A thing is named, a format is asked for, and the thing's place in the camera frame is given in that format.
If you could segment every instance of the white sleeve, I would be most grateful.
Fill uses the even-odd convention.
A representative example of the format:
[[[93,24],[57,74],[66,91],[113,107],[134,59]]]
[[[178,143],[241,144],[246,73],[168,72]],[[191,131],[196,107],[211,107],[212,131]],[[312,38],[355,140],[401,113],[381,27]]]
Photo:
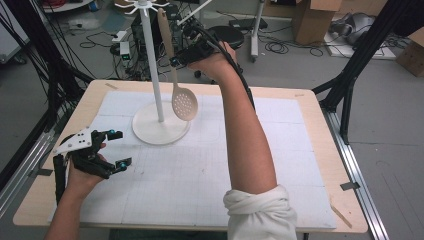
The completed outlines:
[[[261,194],[231,190],[224,196],[228,209],[228,239],[296,239],[296,212],[286,189],[278,185]]]

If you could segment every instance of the forearm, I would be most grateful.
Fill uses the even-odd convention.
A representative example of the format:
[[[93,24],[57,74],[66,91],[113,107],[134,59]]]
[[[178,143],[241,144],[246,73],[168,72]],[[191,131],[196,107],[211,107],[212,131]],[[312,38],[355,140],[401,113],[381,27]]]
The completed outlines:
[[[239,76],[229,68],[223,71],[218,82],[232,188],[252,194],[266,192],[277,185],[268,141]]]
[[[82,203],[83,199],[74,197],[70,191],[65,191],[44,239],[78,239]]]

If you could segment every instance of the human arm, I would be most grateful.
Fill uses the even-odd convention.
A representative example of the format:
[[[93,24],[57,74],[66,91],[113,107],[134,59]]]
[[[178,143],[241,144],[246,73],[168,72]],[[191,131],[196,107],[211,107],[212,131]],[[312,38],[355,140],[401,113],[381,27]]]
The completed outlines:
[[[227,43],[224,47],[235,59],[235,51]],[[234,68],[221,53],[189,67],[214,79],[221,89],[232,189],[259,194],[275,188],[277,181],[268,141]]]
[[[84,199],[103,180],[103,178],[81,172],[75,169],[70,161],[68,183],[59,205],[56,208],[53,220],[44,237],[45,240],[73,240],[78,239],[80,210]]]

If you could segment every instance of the white slotted spoon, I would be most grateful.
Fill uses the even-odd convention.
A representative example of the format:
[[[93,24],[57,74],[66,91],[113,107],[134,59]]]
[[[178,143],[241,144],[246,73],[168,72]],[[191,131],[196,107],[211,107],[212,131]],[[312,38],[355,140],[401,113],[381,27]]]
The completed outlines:
[[[174,56],[174,48],[171,42],[171,31],[169,30],[168,18],[162,8],[158,9],[158,23],[166,54],[168,58],[172,58]],[[172,66],[171,74],[174,87],[172,91],[172,109],[178,118],[184,121],[190,121],[197,114],[197,98],[190,89],[178,86],[177,70]]]

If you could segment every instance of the gray floor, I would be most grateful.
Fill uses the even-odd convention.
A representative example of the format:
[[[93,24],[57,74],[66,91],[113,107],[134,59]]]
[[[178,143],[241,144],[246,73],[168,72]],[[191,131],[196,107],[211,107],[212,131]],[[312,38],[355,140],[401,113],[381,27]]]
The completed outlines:
[[[95,13],[104,23],[109,19],[109,7]],[[62,19],[71,17],[61,15]],[[206,19],[210,26],[227,24],[229,17]],[[282,20],[267,20],[268,31],[288,26]],[[131,23],[126,17],[123,30]],[[67,35],[67,40],[78,56],[99,78],[113,73],[112,57],[108,48],[82,49],[79,43],[85,36],[101,31]],[[290,30],[272,36],[291,38]],[[107,38],[98,41],[109,43]],[[324,55],[315,57],[307,49],[290,47],[280,55],[265,50],[259,44],[259,58],[250,62],[250,39],[238,51],[238,61],[251,86],[278,88],[314,88],[337,76],[348,59]],[[31,64],[0,66],[0,169],[13,156],[28,132],[46,109],[46,98]],[[181,82],[208,84],[205,77],[195,79],[186,69],[179,70]],[[371,60],[355,86],[350,118],[349,139],[390,239],[424,239],[424,79],[416,78],[391,60]],[[19,192],[14,203],[0,219],[0,239],[40,239],[45,228],[17,227],[12,218],[32,179]],[[108,239],[108,229],[82,229],[81,239]],[[310,239],[372,239],[364,234],[312,234]]]

